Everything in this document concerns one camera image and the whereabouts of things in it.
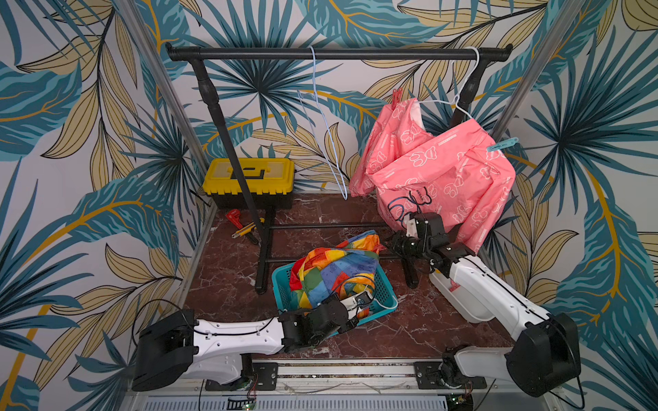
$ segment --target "rainbow cloth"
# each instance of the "rainbow cloth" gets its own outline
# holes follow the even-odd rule
[[[374,293],[374,273],[384,248],[379,236],[370,230],[336,248],[311,251],[293,265],[290,273],[291,307],[315,307],[333,292],[341,300],[366,289]]]

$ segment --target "yellow toolbox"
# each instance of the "yellow toolbox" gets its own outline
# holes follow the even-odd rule
[[[295,164],[289,158],[241,158],[240,165],[258,208],[292,206]],[[216,158],[210,164],[203,190],[220,208],[243,208],[242,190],[228,158]]]

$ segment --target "toolbox lid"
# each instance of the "toolbox lid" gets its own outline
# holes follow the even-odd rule
[[[256,194],[288,194],[292,191],[295,164],[289,158],[240,158],[247,185]],[[228,158],[216,158],[210,164],[203,182],[210,194],[238,194],[240,185]]]

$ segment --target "horizontal rod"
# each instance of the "horizontal rod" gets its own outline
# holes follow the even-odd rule
[[[293,257],[270,257],[270,258],[266,258],[265,261],[273,262],[273,263],[277,263],[277,262],[295,262],[295,261],[299,260],[301,257],[302,256],[299,256],[297,258],[293,258]],[[381,255],[381,256],[379,256],[379,259],[380,260],[399,260],[400,257],[398,257],[397,255]]]
[[[173,47],[166,45],[169,58],[184,60],[312,60],[310,49],[283,49],[275,47],[216,48]],[[512,45],[504,49],[480,47],[480,59],[506,61]],[[475,60],[469,49],[317,49],[318,60]]]
[[[271,230],[304,230],[309,228],[368,228],[368,227],[386,227],[386,223],[318,223],[318,224],[280,224],[270,226]]]

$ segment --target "blue clothespin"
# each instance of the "blue clothespin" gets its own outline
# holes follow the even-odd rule
[[[512,137],[510,139],[503,140],[498,144],[490,145],[489,147],[487,147],[487,151],[492,152],[496,150],[506,149],[508,147],[512,147],[514,144],[518,142],[519,142],[518,138]]]

